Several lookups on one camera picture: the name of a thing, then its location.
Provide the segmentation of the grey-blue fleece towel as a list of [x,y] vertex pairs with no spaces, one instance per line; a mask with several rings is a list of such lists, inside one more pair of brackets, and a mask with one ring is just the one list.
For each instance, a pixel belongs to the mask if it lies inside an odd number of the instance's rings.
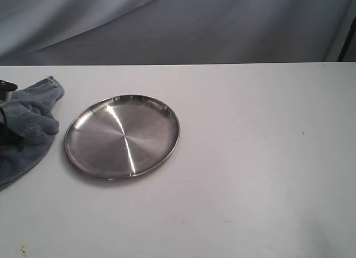
[[62,85],[52,76],[12,93],[1,101],[1,128],[6,136],[19,136],[19,143],[1,137],[1,190],[34,168],[50,150],[59,122],[52,110],[65,94]]

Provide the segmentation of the grey backdrop curtain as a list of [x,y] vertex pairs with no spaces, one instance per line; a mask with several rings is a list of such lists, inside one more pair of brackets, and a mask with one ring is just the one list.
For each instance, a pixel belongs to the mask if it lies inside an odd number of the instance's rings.
[[1,65],[335,61],[355,0],[1,0]]

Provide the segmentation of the round stainless steel plate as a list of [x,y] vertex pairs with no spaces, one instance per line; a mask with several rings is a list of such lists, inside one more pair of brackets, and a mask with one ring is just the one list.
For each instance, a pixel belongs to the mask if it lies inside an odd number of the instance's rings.
[[83,110],[64,137],[65,154],[90,176],[119,180],[162,165],[180,137],[171,107],[144,95],[120,95]]

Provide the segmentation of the black metal frame post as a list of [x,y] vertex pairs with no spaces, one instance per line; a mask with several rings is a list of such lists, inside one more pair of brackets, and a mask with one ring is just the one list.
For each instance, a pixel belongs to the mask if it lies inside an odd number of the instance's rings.
[[355,62],[355,8],[348,16],[346,28],[342,32],[341,47],[337,62]]

